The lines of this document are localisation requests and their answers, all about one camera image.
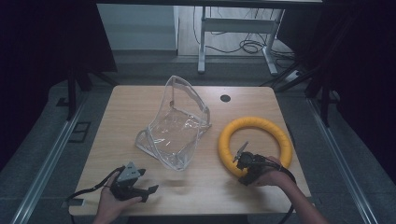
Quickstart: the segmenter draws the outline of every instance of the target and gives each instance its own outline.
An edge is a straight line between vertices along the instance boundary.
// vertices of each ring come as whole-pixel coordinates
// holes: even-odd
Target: wooden floor
[[[198,55],[199,42],[201,41],[201,7],[178,7],[179,14],[179,33],[178,33],[178,55],[190,56]],[[263,8],[235,8],[235,7],[207,7],[206,16],[212,18],[233,18],[233,19],[261,19],[261,20],[274,20],[278,10],[276,9],[263,9]],[[246,47],[248,51],[256,53],[248,53],[240,49],[240,42],[246,39],[257,41],[264,44],[269,38],[266,34],[243,34],[243,33],[219,33],[219,32],[206,32],[205,45],[213,47],[206,48],[206,55],[228,55],[228,56],[262,56],[260,44],[255,47]],[[275,40],[274,50],[281,52],[290,52],[290,49],[285,46],[281,41]]]

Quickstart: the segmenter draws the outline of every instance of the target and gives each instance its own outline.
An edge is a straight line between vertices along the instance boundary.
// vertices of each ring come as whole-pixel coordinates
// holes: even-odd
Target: desk leg
[[[198,73],[203,74],[205,72],[205,17],[206,8],[202,7],[202,18],[201,18],[201,44],[198,52]]]
[[[277,73],[277,70],[275,67],[274,59],[271,54],[271,49],[272,49],[272,46],[274,45],[274,40],[275,40],[275,37],[277,34],[277,30],[279,29],[280,20],[282,19],[282,15],[283,15],[284,11],[285,11],[284,9],[279,10],[277,17],[274,20],[274,25],[273,25],[270,37],[268,39],[267,46],[262,49],[262,53],[264,54],[265,61],[267,61],[268,68],[270,69],[270,73],[272,76],[277,76],[278,73]]]

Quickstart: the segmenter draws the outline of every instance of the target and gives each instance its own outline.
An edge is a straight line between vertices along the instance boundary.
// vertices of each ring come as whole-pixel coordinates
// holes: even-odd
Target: yellow ring
[[[237,161],[233,162],[234,155],[230,151],[230,139],[233,133],[241,128],[256,127],[261,128],[274,136],[280,146],[280,162],[282,166],[289,168],[292,157],[292,147],[288,136],[272,121],[258,117],[242,117],[231,121],[221,132],[219,137],[219,155],[227,167],[237,177],[244,176],[247,170],[240,170],[236,167]]]

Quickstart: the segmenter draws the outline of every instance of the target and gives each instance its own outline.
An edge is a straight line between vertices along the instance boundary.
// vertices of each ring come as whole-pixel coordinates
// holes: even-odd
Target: person's left hand
[[[110,191],[111,184],[113,183],[119,172],[114,173],[103,186],[98,211],[93,223],[110,223],[115,220],[121,212],[127,207],[142,201],[142,197],[135,197],[126,201],[119,201]]]

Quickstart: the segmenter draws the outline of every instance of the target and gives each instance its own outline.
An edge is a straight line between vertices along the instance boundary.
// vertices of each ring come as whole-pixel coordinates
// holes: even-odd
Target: gray carpet floor
[[[116,57],[116,62],[120,62],[119,72],[107,74],[121,85],[164,85],[173,75],[187,79],[193,86],[259,86],[272,78],[268,75],[268,68],[262,59],[249,59],[249,63],[244,59],[209,59],[204,75],[197,74],[197,63],[193,63],[193,59],[175,62],[174,59],[163,57],[156,60],[156,63],[126,63],[123,60]],[[95,76],[91,78],[93,87],[91,91],[84,93],[88,94],[88,99],[78,120],[91,124],[88,134],[83,142],[69,141],[65,145],[64,152],[29,218],[29,223],[71,223],[70,216],[66,209],[61,208],[61,203],[76,188],[113,88]],[[293,138],[313,202],[331,223],[364,223],[356,201],[304,97],[305,85],[306,83],[302,83],[288,91],[279,92],[276,98]],[[66,97],[65,82],[55,85],[50,90],[49,101],[41,117],[0,174],[1,223],[9,223],[14,217],[61,131],[67,116],[67,107],[57,106],[57,103],[59,99]],[[396,223],[395,185],[370,150],[342,119],[334,105],[331,105],[329,114],[330,130],[373,208],[377,223]],[[72,134],[69,140],[79,138],[78,134]],[[196,220],[200,220],[201,223],[247,221],[256,224],[277,223],[282,217],[283,214],[262,214],[232,220],[218,217],[210,220],[197,217]],[[185,217],[133,217],[131,220],[133,223],[192,223],[191,219],[183,218]],[[76,217],[76,222],[91,223],[92,217]],[[126,222],[128,217],[120,217],[115,223]],[[286,223],[299,223],[299,220],[297,216],[292,215]]]

